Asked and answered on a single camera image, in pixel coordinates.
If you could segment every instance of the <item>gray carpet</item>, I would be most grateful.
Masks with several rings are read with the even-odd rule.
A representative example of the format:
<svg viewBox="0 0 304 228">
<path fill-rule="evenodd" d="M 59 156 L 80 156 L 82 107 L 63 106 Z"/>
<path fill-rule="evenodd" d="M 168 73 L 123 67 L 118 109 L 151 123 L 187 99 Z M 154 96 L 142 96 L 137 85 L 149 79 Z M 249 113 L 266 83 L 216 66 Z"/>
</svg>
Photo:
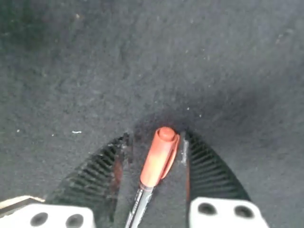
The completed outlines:
<svg viewBox="0 0 304 228">
<path fill-rule="evenodd" d="M 0 200 L 44 196 L 110 139 L 169 124 L 203 136 L 272 228 L 301 227 L 303 10 L 302 0 L 2 0 Z M 174 210 L 149 227 L 176 224 Z"/>
</svg>

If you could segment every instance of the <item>ribbed grille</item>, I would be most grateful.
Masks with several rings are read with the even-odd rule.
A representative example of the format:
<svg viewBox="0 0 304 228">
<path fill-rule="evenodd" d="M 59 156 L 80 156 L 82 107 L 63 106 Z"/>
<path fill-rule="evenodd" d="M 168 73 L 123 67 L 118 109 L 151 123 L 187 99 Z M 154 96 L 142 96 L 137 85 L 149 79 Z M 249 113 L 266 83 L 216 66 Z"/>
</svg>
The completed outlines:
<svg viewBox="0 0 304 228">
<path fill-rule="evenodd" d="M 46 203 L 89 207 L 96 221 L 113 220 L 128 135 L 91 155 L 48 195 Z"/>
<path fill-rule="evenodd" d="M 243 186 L 213 149 L 194 133 L 187 132 L 187 140 L 191 200 L 197 197 L 249 200 Z"/>
</svg>

